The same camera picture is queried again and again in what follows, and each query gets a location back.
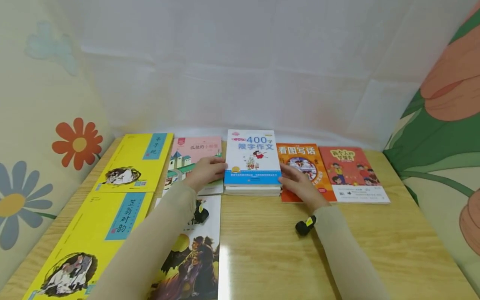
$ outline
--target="house illustration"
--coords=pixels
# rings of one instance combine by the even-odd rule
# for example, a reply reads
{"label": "house illustration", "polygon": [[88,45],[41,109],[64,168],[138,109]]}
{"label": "house illustration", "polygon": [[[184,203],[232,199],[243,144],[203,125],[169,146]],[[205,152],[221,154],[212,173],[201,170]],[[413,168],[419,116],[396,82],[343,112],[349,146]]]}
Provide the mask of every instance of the house illustration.
{"label": "house illustration", "polygon": [[[215,156],[221,157],[222,154],[220,153],[220,151],[218,151]],[[167,179],[165,181],[163,193],[165,194],[167,192],[172,183],[179,180],[180,173],[180,180],[184,180],[185,177],[187,177],[187,174],[190,173],[194,167],[195,164],[192,163],[192,158],[190,157],[190,155],[182,156],[182,154],[177,150],[172,156],[170,156],[170,162],[168,163]]]}
{"label": "house illustration", "polygon": [[182,156],[180,152],[175,152],[173,156],[170,156],[170,164],[168,165],[169,170],[180,169],[192,164],[192,158],[190,155]]}

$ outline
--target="decorative wallpaper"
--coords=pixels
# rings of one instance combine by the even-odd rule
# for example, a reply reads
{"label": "decorative wallpaper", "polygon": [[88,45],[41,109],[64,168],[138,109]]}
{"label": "decorative wallpaper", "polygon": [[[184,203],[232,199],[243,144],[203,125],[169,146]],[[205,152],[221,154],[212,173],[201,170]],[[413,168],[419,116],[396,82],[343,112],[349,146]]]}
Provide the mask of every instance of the decorative wallpaper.
{"label": "decorative wallpaper", "polygon": [[479,8],[430,71],[384,153],[480,295]]}
{"label": "decorative wallpaper", "polygon": [[0,1],[0,289],[113,141],[52,8]]}

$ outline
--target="flower center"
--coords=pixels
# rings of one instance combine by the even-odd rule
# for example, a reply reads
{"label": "flower center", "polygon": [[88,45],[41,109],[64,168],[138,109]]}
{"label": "flower center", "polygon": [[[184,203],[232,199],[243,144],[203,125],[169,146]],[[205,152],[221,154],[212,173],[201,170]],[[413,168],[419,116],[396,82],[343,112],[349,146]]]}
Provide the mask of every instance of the flower center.
{"label": "flower center", "polygon": [[73,149],[75,152],[82,152],[87,147],[87,140],[83,137],[77,137],[73,141]]}
{"label": "flower center", "polygon": [[25,197],[20,194],[10,194],[3,199],[0,199],[0,216],[13,216],[25,204]]}

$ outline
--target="white backdrop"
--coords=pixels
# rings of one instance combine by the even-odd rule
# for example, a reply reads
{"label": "white backdrop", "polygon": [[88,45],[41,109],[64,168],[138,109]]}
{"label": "white backdrop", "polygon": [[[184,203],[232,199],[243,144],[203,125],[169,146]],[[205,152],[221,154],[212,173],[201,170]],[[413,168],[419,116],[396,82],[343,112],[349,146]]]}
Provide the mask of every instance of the white backdrop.
{"label": "white backdrop", "polygon": [[115,134],[383,149],[476,0],[58,1]]}

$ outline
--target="book cover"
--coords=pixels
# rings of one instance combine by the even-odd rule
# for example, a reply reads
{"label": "book cover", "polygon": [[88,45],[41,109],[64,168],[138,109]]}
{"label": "book cover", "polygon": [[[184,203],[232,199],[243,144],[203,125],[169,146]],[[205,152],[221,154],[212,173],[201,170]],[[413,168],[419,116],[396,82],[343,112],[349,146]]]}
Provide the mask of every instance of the book cover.
{"label": "book cover", "polygon": [[[168,162],[168,173],[163,194],[168,191],[172,183],[179,180],[179,177],[181,177],[180,180],[185,179],[198,160],[205,156],[222,156],[221,136],[175,138]],[[222,192],[223,179],[220,179],[207,184],[198,194],[202,196]]]}
{"label": "book cover", "polygon": [[84,300],[130,232],[145,219],[153,193],[91,192],[23,300]]}
{"label": "book cover", "polygon": [[152,285],[150,300],[218,298],[221,196],[197,201],[209,216],[204,223],[192,219],[179,235]]}
{"label": "book cover", "polygon": [[225,185],[280,185],[273,130],[229,130]]}
{"label": "book cover", "polygon": [[[292,166],[304,174],[328,201],[336,201],[327,171],[316,144],[277,144],[281,163]],[[297,203],[302,200],[289,190],[282,191],[282,202]]]}
{"label": "book cover", "polygon": [[172,133],[126,134],[93,191],[154,192],[172,140]]}
{"label": "book cover", "polygon": [[367,157],[357,147],[319,147],[338,202],[390,203]]}

